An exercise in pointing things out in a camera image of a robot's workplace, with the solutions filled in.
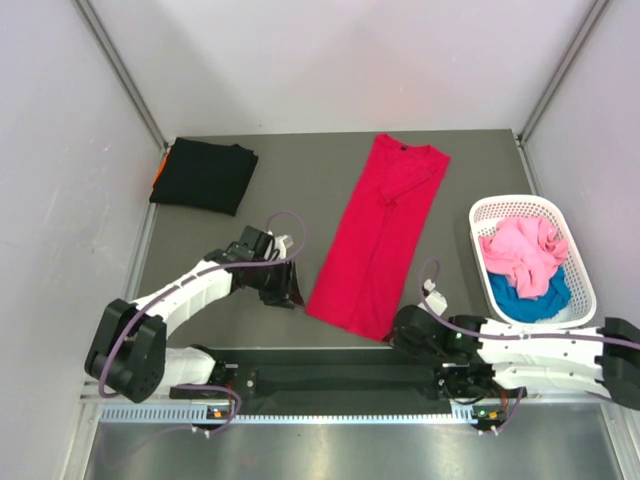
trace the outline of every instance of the black garment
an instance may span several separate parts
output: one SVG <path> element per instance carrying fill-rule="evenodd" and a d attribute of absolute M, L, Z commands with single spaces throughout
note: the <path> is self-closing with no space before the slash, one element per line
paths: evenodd
<path fill-rule="evenodd" d="M 161 167 L 149 201 L 235 216 L 257 162 L 253 151 L 239 145 L 178 138 Z"/>

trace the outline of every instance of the red shirt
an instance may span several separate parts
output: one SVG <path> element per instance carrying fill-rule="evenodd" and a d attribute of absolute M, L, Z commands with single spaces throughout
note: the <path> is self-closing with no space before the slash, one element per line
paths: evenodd
<path fill-rule="evenodd" d="M 373 340 L 393 325 L 405 279 L 449 157 L 376 137 L 342 216 L 307 314 Z"/>

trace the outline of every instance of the white laundry basket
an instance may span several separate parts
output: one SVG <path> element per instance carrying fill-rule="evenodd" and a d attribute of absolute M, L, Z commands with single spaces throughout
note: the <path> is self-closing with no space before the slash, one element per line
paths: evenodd
<path fill-rule="evenodd" d="M 493 290 L 489 284 L 489 276 L 480 249 L 480 236 L 492 236 L 496 233 L 496 224 L 507 217 L 545 217 L 557 229 L 558 237 L 567 239 L 569 254 L 562 265 L 565 271 L 565 281 L 571 290 L 569 305 L 556 316 L 538 320 L 535 323 L 524 323 L 507 316 L 496 303 Z M 482 279 L 482 286 L 489 304 L 489 309 L 497 320 L 519 325 L 523 330 L 535 331 L 548 328 L 575 328 L 584 325 L 596 313 L 596 296 L 591 281 L 573 241 L 564 216 L 553 203 L 535 195 L 502 195 L 478 200 L 469 212 L 471 225 L 471 241 L 473 253 L 476 257 L 478 270 Z"/>

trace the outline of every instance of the teal towel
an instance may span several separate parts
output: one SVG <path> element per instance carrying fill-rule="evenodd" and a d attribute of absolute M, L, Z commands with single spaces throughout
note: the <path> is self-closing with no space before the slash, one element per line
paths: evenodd
<path fill-rule="evenodd" d="M 516 289 L 509 285 L 507 277 L 489 272 L 489 282 L 496 303 L 514 320 L 534 323 L 541 318 L 551 318 L 569 304 L 571 291 L 564 281 L 564 269 L 558 268 L 549 280 L 549 290 L 537 300 L 519 298 Z"/>

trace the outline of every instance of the metal floor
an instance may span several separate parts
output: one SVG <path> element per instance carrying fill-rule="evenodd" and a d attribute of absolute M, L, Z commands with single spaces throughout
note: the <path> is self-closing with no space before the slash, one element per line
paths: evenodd
<path fill-rule="evenodd" d="M 438 257 L 439 289 L 448 314 L 488 314 L 469 240 L 468 213 L 483 197 L 529 193 L 510 131 L 393 133 L 409 144 L 432 144 L 451 155 L 447 176 L 427 220 L 405 285 L 402 304 L 416 303 L 423 261 Z M 259 156 L 238 216 L 161 206 L 157 212 L 140 294 L 177 278 L 215 248 L 237 239 L 245 225 L 262 227 L 280 209 L 307 223 L 307 247 L 298 259 L 302 294 L 309 297 L 342 212 L 363 169 L 373 133 L 212 137 L 238 143 Z M 292 233 L 294 220 L 278 220 Z M 374 342 L 307 317 L 301 310 L 264 307 L 244 290 L 216 302 L 170 338 L 171 346 L 358 347 Z M 113 461 L 163 426 L 102 425 Z M 354 479 L 466 480 L 519 478 L 622 478 L 600 407 L 525 405 L 498 438 L 469 427 L 250 426 L 239 425 L 209 441 L 174 432 L 154 441 L 121 469 L 110 471 L 94 448 L 86 480 L 107 479 Z"/>
<path fill-rule="evenodd" d="M 117 462 L 156 425 L 102 425 Z M 85 480 L 622 480 L 600 407 L 525 406 L 497 438 L 464 426 L 239 425 L 157 439 L 117 470 L 94 451 Z"/>

